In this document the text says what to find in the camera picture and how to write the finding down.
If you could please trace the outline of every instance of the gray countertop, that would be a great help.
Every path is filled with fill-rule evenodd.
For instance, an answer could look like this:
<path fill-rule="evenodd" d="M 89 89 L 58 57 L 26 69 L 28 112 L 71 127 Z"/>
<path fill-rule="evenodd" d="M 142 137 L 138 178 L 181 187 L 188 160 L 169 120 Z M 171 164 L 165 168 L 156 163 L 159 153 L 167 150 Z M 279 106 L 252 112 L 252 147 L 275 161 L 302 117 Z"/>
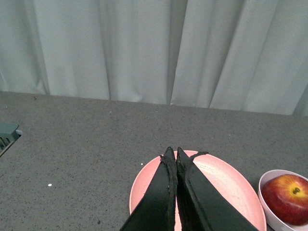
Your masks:
<path fill-rule="evenodd" d="M 0 157 L 3 231 L 118 231 L 141 163 L 168 146 L 209 151 L 256 191 L 272 169 L 308 177 L 308 117 L 0 92 L 0 122 L 23 133 Z"/>

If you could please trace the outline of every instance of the white curtain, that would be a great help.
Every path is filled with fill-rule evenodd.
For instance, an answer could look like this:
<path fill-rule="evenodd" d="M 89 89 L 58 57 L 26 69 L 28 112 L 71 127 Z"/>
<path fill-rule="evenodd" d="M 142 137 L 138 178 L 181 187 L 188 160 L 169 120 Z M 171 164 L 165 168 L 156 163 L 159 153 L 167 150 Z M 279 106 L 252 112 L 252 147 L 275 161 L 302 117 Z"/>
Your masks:
<path fill-rule="evenodd" d="M 0 0 L 0 90 L 308 116 L 307 0 Z"/>

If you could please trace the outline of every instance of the vent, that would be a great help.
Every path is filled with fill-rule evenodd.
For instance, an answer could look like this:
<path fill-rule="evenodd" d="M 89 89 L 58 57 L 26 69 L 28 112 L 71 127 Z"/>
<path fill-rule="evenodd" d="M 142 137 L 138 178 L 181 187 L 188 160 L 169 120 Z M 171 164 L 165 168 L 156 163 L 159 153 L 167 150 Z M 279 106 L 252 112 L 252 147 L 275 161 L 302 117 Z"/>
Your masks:
<path fill-rule="evenodd" d="M 21 136 L 17 124 L 0 123 L 0 157 Z"/>

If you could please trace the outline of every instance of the apple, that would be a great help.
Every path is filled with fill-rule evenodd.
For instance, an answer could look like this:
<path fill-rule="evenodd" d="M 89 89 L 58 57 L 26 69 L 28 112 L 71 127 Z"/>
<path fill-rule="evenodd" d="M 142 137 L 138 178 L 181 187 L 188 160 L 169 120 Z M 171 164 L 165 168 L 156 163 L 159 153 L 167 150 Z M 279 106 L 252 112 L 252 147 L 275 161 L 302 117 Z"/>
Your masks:
<path fill-rule="evenodd" d="M 290 225 L 308 224 L 308 181 L 284 174 L 266 182 L 261 189 L 265 203 L 283 222 Z"/>

